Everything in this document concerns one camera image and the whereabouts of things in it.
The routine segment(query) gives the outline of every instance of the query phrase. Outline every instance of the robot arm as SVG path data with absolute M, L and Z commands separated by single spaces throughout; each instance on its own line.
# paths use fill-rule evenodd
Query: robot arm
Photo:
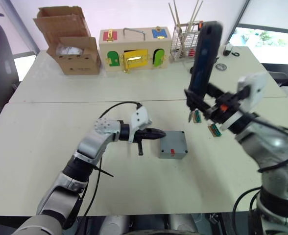
M 262 189 L 250 220 L 251 234 L 255 235 L 269 231 L 288 233 L 288 135 L 280 127 L 277 129 L 282 132 L 261 124 L 270 125 L 256 113 L 246 113 L 261 99 L 255 93 L 263 92 L 263 80 L 263 74 L 243 79 L 244 85 L 239 86 L 236 94 L 225 93 L 209 83 L 207 94 L 216 98 L 212 107 L 200 96 L 185 90 L 190 109 L 199 109 L 206 119 L 222 124 L 222 130 L 233 132 L 237 142 L 260 167 Z
M 123 121 L 98 119 L 93 130 L 83 138 L 66 167 L 42 198 L 37 215 L 28 219 L 13 234 L 61 235 L 62 229 L 70 228 L 82 204 L 79 194 L 86 187 L 93 169 L 98 169 L 96 165 L 107 144 L 118 140 L 136 142 L 139 155 L 143 155 L 142 139 L 154 140 L 165 136 L 161 130 L 147 128 L 150 124 L 144 106 L 132 115 L 131 125 Z
M 222 26 L 213 22 L 205 23 L 199 33 L 191 82 L 185 90 L 191 110 L 189 121 L 194 110 L 199 109 L 206 119 L 222 124 L 221 129 L 233 132 L 261 168 L 262 189 L 250 219 L 251 234 L 288 233 L 288 131 L 247 113 L 263 97 L 264 74 L 241 78 L 236 94 L 225 93 L 209 83 L 221 32 Z M 205 94 L 216 98 L 213 107 L 204 102 Z

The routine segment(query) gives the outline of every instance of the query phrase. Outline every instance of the white wall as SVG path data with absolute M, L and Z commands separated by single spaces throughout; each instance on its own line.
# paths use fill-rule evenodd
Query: white wall
M 3 13 L 5 15 L 5 17 L 0 17 L 0 25 L 2 26 L 9 40 L 12 53 L 18 54 L 30 51 L 30 49 L 27 47 L 27 45 L 25 44 L 25 42 L 23 41 L 17 30 L 11 23 L 11 21 L 6 16 L 1 5 L 0 5 L 0 13 Z
M 288 29 L 288 0 L 251 0 L 240 23 Z
M 101 29 L 124 27 L 167 26 L 171 33 L 174 23 L 168 7 L 171 0 L 11 0 L 26 28 L 40 49 L 48 48 L 42 33 L 35 25 L 39 7 L 78 5 L 82 7 L 92 36 L 99 39 Z M 176 1 L 180 22 L 191 18 L 196 0 Z M 197 20 L 217 20 L 223 24 L 222 43 L 227 39 L 244 0 L 204 0 Z

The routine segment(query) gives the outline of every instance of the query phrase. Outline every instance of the yellow door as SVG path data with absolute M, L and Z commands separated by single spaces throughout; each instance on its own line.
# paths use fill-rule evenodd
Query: yellow door
M 131 68 L 147 65 L 148 50 L 132 50 L 123 54 L 126 71 Z

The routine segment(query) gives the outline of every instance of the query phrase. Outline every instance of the wooden stick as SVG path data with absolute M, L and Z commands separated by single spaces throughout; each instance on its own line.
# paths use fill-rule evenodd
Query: wooden stick
M 196 5 L 195 5 L 195 8 L 194 8 L 193 13 L 192 13 L 192 15 L 191 15 L 191 19 L 190 19 L 190 23 L 189 23 L 188 29 L 191 28 L 192 19 L 193 19 L 193 16 L 194 16 L 194 13 L 195 13 L 196 7 L 197 7 L 197 5 L 198 5 L 198 1 L 199 1 L 199 0 L 197 0 L 197 3 L 196 3 Z
M 196 14 L 195 14 L 195 16 L 194 16 L 194 18 L 193 18 L 193 22 L 195 21 L 195 18 L 196 18 L 196 16 L 197 16 L 198 12 L 199 12 L 199 9 L 201 9 L 202 4 L 203 4 L 203 1 L 202 1 L 201 4 L 199 5 L 199 8 L 198 8 L 198 10 L 197 10 L 197 12 L 196 12 Z
M 174 25 L 177 25 L 177 22 L 175 21 L 174 14 L 173 14 L 173 11 L 172 11 L 172 8 L 171 8 L 169 2 L 168 2 L 168 5 L 169 5 L 170 11 L 171 11 L 171 15 L 172 15 L 172 18 L 173 18 Z
M 178 27 L 179 27 L 179 29 L 181 29 L 180 20 L 179 20 L 179 14 L 178 14 L 177 6 L 175 4 L 175 0 L 173 0 L 173 4 L 174 4 L 175 15 L 177 17 Z

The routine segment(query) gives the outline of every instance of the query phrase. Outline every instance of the black cable tie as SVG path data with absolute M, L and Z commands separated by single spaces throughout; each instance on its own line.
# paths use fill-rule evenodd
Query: black cable tie
M 104 170 L 98 168 L 96 165 L 93 165 L 93 164 L 92 164 L 92 166 L 93 166 L 93 169 L 94 169 L 94 170 L 98 170 L 98 171 L 100 171 L 101 173 L 104 173 L 104 174 L 106 174 L 106 175 L 109 175 L 109 176 L 111 176 L 111 177 L 114 177 L 112 174 L 110 174 L 110 173 L 108 173 L 107 171 L 104 171 Z

